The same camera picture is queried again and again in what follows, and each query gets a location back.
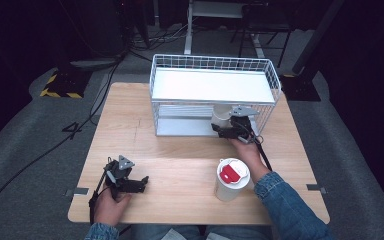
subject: person's left hand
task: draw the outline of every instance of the person's left hand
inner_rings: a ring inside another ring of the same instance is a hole
[[[132,194],[119,194],[114,200],[111,196],[111,189],[105,189],[99,195],[95,206],[94,220],[96,223],[104,223],[115,227],[132,199]]]

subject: wire rack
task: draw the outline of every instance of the wire rack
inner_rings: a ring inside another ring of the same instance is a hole
[[[257,110],[250,120],[259,134],[281,94],[268,59],[162,54],[153,57],[149,90],[157,136],[217,136],[216,104]]]

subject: denim jacket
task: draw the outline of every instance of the denim jacket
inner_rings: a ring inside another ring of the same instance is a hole
[[[271,172],[262,177],[255,184],[254,192],[266,207],[281,239],[333,239],[326,224],[277,173]],[[85,240],[117,238],[116,228],[95,223]]]

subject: gray floor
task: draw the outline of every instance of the gray floor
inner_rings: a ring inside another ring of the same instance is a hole
[[[239,38],[229,43],[232,31],[201,31],[194,35],[194,55],[237,55]],[[278,74],[289,73],[312,32],[295,31]],[[184,38],[161,45],[153,54],[182,54]],[[265,51],[273,62],[278,51]],[[245,57],[255,57],[253,50]],[[20,169],[37,159],[68,133],[61,130],[73,122],[83,123],[94,108],[94,100],[109,70],[95,72],[83,99],[39,97],[54,69],[30,86],[33,101],[21,110],[0,133],[0,188]],[[150,63],[129,55],[115,72],[113,81],[147,82]],[[384,194],[367,167],[354,139],[329,102],[321,74],[314,84],[321,102],[289,102],[304,147],[320,186],[338,239],[384,239]],[[99,114],[93,117],[99,121]],[[0,239],[82,239],[87,223],[67,219],[70,197],[77,185],[95,126],[86,123],[82,132],[23,171],[0,194]]]

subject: hand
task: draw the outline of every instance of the hand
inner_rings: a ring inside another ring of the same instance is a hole
[[[254,183],[270,172],[270,170],[261,161],[260,152],[258,151],[255,143],[245,144],[237,139],[228,140],[236,148],[239,159],[248,166]]]
[[[94,216],[95,222],[104,223],[114,227],[119,223],[121,216],[130,202],[130,199],[132,199],[132,194],[127,193],[122,195],[120,193],[117,196],[117,199],[114,200],[111,196],[111,189],[104,189],[105,190],[103,190],[96,201]]]

